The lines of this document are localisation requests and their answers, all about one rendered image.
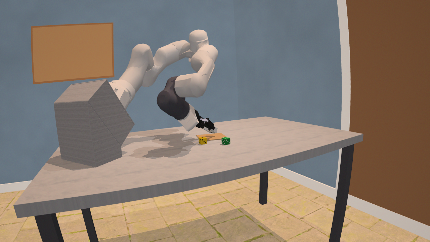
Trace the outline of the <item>tan square mat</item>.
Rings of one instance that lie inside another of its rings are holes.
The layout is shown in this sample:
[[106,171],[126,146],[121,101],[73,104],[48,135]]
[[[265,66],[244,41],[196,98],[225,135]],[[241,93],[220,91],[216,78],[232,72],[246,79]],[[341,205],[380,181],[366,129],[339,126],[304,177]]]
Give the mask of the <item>tan square mat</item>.
[[206,137],[207,141],[210,141],[210,140],[220,140],[221,138],[226,137],[222,133],[203,134],[203,135],[196,135],[196,136],[198,138],[199,137]]

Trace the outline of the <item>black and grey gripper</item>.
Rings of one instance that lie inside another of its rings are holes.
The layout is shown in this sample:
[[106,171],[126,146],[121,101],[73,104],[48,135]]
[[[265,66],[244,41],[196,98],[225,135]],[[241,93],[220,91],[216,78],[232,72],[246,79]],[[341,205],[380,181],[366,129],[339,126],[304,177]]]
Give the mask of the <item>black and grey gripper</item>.
[[217,128],[214,126],[214,123],[212,123],[209,118],[205,118],[203,119],[201,116],[199,116],[199,113],[197,110],[195,110],[195,114],[196,117],[198,118],[198,125],[196,125],[196,127],[198,128],[202,128],[203,130],[206,130],[208,132],[208,130],[213,131],[214,133],[217,133]]

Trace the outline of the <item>green die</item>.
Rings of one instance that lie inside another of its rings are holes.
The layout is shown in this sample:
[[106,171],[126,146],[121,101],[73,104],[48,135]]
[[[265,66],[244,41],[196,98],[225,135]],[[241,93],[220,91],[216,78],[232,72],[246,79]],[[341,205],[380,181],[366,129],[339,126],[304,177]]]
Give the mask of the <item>green die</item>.
[[230,138],[229,137],[223,137],[223,138],[221,138],[221,140],[222,140],[223,145],[230,144]]

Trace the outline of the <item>yellow die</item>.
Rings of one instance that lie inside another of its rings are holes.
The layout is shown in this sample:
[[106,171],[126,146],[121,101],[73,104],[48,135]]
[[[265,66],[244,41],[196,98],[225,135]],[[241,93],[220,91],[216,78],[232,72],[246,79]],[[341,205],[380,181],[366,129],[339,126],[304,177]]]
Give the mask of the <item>yellow die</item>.
[[199,144],[201,144],[201,145],[207,144],[206,137],[199,137]]

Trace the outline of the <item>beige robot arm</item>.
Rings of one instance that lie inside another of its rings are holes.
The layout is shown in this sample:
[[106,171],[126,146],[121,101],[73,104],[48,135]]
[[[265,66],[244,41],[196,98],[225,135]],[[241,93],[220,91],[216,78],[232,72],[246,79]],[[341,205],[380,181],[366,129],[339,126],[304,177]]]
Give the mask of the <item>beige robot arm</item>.
[[218,51],[213,45],[209,45],[205,31],[194,30],[189,34],[189,43],[187,40],[170,43],[159,48],[154,57],[148,45],[136,45],[123,75],[109,84],[127,109],[141,86],[149,87],[154,84],[167,66],[184,57],[189,58],[192,69],[197,73],[169,78],[164,90],[157,96],[157,105],[178,120],[185,130],[190,131],[199,121],[195,108],[185,98],[204,94],[218,57]]

